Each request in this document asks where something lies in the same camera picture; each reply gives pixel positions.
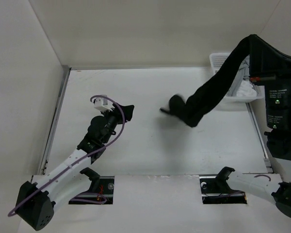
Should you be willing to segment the black tank top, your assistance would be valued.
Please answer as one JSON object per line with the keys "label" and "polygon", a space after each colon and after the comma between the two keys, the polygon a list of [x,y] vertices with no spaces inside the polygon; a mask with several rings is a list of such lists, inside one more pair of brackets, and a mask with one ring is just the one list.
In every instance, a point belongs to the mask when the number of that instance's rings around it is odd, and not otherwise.
{"label": "black tank top", "polygon": [[199,87],[186,101],[178,94],[168,102],[168,109],[160,111],[176,117],[187,126],[194,128],[204,115],[213,110],[230,89],[242,61],[249,55],[250,38],[242,39],[224,61],[219,71]]}

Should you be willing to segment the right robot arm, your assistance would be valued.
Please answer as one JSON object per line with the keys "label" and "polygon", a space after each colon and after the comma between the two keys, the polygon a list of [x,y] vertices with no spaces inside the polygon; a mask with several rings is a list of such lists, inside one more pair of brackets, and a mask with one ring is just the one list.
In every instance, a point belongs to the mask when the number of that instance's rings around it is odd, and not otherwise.
{"label": "right robot arm", "polygon": [[224,167],[215,178],[221,192],[243,191],[262,198],[291,218],[291,56],[265,42],[256,34],[246,38],[250,56],[250,80],[264,86],[266,123],[270,132],[267,148],[285,169],[289,182],[258,181],[247,174]]}

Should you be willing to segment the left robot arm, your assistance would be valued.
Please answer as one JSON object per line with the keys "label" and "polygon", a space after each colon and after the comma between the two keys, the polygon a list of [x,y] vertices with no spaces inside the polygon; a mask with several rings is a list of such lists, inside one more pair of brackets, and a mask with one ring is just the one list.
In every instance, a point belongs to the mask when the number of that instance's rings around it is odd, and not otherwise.
{"label": "left robot arm", "polygon": [[100,176],[90,165],[103,154],[112,136],[120,136],[115,128],[131,121],[134,105],[113,104],[112,108],[98,109],[101,114],[91,120],[86,135],[73,153],[48,175],[20,187],[15,213],[35,231],[46,227],[54,213],[79,193],[97,192]]}

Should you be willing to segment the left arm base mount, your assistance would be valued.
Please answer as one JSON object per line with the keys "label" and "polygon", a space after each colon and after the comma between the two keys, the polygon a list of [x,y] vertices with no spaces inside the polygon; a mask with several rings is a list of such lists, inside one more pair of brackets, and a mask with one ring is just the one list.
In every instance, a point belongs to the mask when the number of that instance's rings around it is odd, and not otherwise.
{"label": "left arm base mount", "polygon": [[90,168],[85,168],[81,174],[87,176],[91,181],[89,189],[81,192],[76,197],[71,199],[70,205],[104,205],[113,204],[114,194],[114,176],[100,176]]}

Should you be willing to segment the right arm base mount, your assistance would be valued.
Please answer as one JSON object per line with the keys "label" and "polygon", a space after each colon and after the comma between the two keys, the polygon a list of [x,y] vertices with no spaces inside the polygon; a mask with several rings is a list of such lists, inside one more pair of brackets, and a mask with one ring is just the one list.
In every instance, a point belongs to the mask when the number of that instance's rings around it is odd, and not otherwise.
{"label": "right arm base mount", "polygon": [[199,177],[203,204],[247,204],[245,192],[231,189],[226,182],[234,171],[224,167],[217,175]]}

